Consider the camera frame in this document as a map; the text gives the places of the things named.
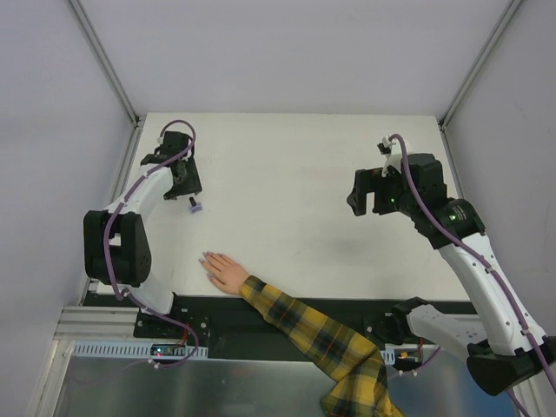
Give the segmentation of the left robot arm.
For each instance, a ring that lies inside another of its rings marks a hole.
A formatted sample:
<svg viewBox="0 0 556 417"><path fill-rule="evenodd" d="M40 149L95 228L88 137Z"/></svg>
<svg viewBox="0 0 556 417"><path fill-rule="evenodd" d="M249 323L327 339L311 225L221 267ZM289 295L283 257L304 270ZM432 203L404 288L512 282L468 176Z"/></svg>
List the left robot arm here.
<svg viewBox="0 0 556 417"><path fill-rule="evenodd" d="M126 296L145 310L155 310L153 326L163 337L181 333L183 317L172 309L173 292L152 271L145 223L158 204L195 197L202 183L195 159L195 138L168 131L159 146L140 162L138 177L103 210L83 218L84 267L88 277L111 286L117 299Z"/></svg>

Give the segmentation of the purple nail polish bottle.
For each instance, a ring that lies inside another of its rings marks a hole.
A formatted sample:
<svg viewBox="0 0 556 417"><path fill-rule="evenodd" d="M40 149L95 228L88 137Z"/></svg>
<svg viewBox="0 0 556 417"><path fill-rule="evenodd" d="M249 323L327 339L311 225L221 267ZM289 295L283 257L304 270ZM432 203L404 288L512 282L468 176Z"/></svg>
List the purple nail polish bottle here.
<svg viewBox="0 0 556 417"><path fill-rule="evenodd" d="M202 204L200 202L197 202L196 204L193 204L189 207L189 212L191 214L195 214L197 212L200 212L203 210Z"/></svg>

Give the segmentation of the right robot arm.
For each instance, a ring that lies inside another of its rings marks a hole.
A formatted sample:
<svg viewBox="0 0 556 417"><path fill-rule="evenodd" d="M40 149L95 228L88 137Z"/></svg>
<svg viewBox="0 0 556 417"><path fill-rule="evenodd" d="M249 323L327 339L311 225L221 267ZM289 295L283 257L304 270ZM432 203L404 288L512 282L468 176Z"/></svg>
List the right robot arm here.
<svg viewBox="0 0 556 417"><path fill-rule="evenodd" d="M358 169L347 204L355 215L367 212L374 195L377 215L402 213L414 223L450 266L480 318L467 325L419 297L392 309L376 333L393 344L416 337L433 342L467 365L475 383L496 396L555 362L555 339L546 334L507 278L495 267L485 226L473 205L447 193L443 168L431 154L412 154L409 167Z"/></svg>

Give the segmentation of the yellow plaid sleeve forearm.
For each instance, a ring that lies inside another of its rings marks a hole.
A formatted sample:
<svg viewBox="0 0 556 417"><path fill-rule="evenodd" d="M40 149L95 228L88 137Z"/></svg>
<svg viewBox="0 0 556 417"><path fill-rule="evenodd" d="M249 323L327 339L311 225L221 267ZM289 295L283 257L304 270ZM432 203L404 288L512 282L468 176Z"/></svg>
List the yellow plaid sleeve forearm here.
<svg viewBox="0 0 556 417"><path fill-rule="evenodd" d="M240 295L335 382L321 399L326 416L402 415L389 396L381 349L369 339L255 276Z"/></svg>

